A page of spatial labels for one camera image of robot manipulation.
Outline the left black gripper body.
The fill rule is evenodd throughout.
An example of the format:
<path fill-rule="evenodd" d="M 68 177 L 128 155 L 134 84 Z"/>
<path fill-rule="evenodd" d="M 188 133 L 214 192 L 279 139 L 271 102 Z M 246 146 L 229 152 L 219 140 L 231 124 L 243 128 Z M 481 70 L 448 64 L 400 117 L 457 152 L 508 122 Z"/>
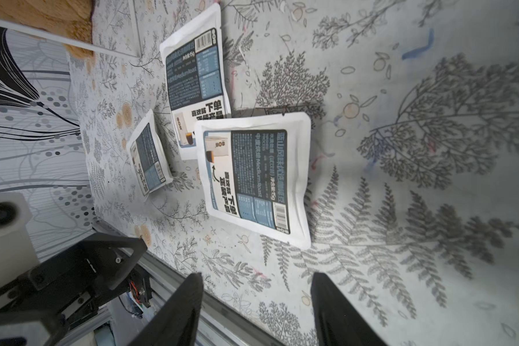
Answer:
<path fill-rule="evenodd" d="M 0 287 L 0 345 L 56 345 L 126 292 L 140 238 L 95 233 Z"/>

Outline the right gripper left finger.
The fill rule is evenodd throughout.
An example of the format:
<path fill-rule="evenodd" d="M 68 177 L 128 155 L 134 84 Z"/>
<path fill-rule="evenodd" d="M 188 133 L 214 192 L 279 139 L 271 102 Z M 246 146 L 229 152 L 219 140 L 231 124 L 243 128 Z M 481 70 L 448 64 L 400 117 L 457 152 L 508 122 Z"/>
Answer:
<path fill-rule="evenodd" d="M 194 345 L 203 294 L 202 275 L 188 275 L 153 320 L 129 345 Z"/>

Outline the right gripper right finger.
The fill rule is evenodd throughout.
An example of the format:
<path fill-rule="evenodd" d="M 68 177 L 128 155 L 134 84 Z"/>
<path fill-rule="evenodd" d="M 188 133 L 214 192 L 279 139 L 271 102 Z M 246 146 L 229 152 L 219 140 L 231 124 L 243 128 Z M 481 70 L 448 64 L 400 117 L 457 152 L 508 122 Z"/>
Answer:
<path fill-rule="evenodd" d="M 311 300 L 320 345 L 386 344 L 327 274 L 316 272 L 313 275 Z"/>

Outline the blue coffee bag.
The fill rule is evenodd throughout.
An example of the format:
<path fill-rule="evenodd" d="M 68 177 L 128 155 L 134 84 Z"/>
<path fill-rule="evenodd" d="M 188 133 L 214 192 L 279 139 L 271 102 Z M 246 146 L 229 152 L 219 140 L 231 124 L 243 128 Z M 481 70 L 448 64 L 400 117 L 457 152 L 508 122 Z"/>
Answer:
<path fill-rule="evenodd" d="M 311 118 L 305 112 L 198 121 L 195 139 L 211 216 L 311 247 L 304 205 Z"/>
<path fill-rule="evenodd" d="M 147 200 L 151 193 L 173 182 L 153 110 L 149 110 L 136 126 L 128 140 L 127 151 L 141 190 L 141 200 Z"/>
<path fill-rule="evenodd" d="M 231 117 L 221 25 L 221 7 L 215 3 L 159 47 L 177 148 L 184 161 L 197 158 L 197 121 Z"/>

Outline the blue coffee bag top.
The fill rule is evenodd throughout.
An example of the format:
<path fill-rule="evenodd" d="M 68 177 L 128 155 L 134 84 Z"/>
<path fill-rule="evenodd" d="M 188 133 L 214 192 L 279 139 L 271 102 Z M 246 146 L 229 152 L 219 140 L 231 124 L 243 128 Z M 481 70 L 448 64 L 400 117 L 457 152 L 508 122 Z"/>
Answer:
<path fill-rule="evenodd" d="M 184 161 L 197 158 L 197 121 L 231 117 L 221 25 L 221 7 L 215 3 L 159 47 L 177 148 Z"/>

